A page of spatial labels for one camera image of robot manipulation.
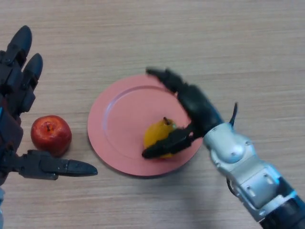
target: robotic arm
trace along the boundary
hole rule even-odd
[[[146,72],[177,95],[191,123],[145,149],[144,158],[176,154],[203,137],[211,161],[227,179],[230,191],[262,228],[305,229],[305,203],[273,165],[258,157],[251,140],[234,130],[237,104],[226,123],[197,86],[169,69],[148,68]]]
[[[16,151],[23,137],[20,115],[28,112],[35,100],[34,90],[42,72],[43,61],[35,54],[26,62],[32,33],[23,26],[14,35],[6,51],[0,51],[0,186],[10,172],[25,178],[56,180],[59,176],[96,175],[97,169],[85,162],[59,159],[48,152],[29,150],[18,156]],[[4,191],[0,188],[0,205]],[[0,210],[0,229],[3,216]]]

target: wooden table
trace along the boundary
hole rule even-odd
[[[73,141],[66,157],[94,177],[57,181],[10,174],[5,228],[258,229],[227,189],[204,147],[177,174],[138,180],[107,169],[87,140],[87,117],[110,84],[170,67],[198,84],[236,129],[255,142],[305,197],[305,3],[303,0],[2,0],[0,47],[23,25],[44,69],[22,115],[19,154],[34,146],[33,121],[62,116]]]

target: yellow pear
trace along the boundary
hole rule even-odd
[[[157,141],[163,140],[168,137],[169,133],[176,129],[176,124],[173,120],[164,117],[161,121],[152,124],[145,132],[144,135],[144,148],[154,145]],[[171,158],[173,154],[161,156],[160,158]]]

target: red apple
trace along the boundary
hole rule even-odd
[[[30,136],[38,150],[48,151],[61,157],[72,141],[72,132],[65,120],[56,115],[43,116],[35,120]]]

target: table surface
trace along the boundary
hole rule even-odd
[[[29,56],[44,69],[23,142],[43,115],[73,132],[68,158],[97,167],[94,177],[57,181],[10,174],[2,186],[5,228],[258,229],[202,147],[183,170],[154,180],[107,169],[91,150],[87,117],[113,82],[170,67],[198,84],[236,130],[305,197],[305,2],[303,0],[2,0],[0,46],[23,25]]]

